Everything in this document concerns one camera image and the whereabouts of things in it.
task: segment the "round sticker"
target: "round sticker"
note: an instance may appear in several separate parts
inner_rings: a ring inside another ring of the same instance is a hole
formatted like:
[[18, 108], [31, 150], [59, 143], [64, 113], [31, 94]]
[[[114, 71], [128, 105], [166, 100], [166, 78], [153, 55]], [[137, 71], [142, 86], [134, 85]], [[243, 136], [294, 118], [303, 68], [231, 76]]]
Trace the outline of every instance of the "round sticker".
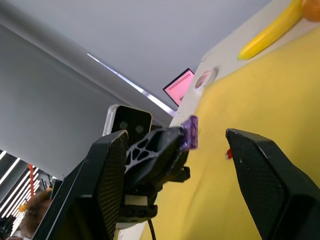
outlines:
[[210, 67], [209, 69], [205, 70], [201, 76], [198, 78], [198, 80], [195, 83], [195, 89], [200, 88], [201, 86], [203, 86], [208, 79], [210, 78], [211, 74], [212, 74], [213, 69]]

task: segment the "pink screen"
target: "pink screen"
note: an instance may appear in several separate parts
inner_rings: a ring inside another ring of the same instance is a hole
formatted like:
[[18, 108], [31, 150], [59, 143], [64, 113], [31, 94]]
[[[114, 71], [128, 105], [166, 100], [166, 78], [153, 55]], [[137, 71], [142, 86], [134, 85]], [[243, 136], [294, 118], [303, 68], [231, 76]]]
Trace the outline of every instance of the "pink screen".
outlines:
[[169, 86], [167, 86], [163, 90], [179, 106], [193, 78], [194, 78], [194, 74], [192, 73], [191, 70], [188, 70], [185, 72], [185, 74], [183, 74], [181, 77], [179, 77], [177, 80], [175, 80], [173, 83], [171, 83]]

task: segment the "person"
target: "person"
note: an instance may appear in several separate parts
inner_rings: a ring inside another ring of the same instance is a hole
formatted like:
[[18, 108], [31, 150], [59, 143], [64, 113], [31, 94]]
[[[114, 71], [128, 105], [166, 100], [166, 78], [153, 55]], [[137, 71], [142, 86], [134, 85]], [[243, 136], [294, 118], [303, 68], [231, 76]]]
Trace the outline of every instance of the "person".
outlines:
[[26, 213], [20, 225], [22, 237], [32, 239], [51, 202], [50, 191], [38, 193], [27, 202]]

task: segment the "person's hair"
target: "person's hair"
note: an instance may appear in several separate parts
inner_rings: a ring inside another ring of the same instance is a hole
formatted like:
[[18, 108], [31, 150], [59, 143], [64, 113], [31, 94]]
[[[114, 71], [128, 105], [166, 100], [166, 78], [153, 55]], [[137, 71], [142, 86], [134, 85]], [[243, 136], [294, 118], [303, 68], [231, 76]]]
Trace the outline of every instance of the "person's hair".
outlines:
[[31, 239], [35, 234], [40, 222], [40, 211], [42, 204], [50, 200], [50, 192], [43, 191], [30, 198], [26, 204], [26, 213], [21, 222], [21, 235]]

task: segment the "red object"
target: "red object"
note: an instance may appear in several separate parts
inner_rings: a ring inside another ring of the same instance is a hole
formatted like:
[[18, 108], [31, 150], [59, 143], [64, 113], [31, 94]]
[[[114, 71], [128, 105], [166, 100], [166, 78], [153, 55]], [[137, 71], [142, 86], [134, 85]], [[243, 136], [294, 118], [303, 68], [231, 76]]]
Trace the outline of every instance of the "red object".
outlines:
[[31, 190], [31, 197], [34, 196], [34, 168], [31, 164], [28, 164], [28, 168], [30, 170], [30, 190]]
[[228, 151], [226, 151], [226, 153], [225, 153], [225, 155], [226, 155], [226, 158], [225, 159], [232, 159], [232, 153], [231, 153], [231, 149], [229, 149]]

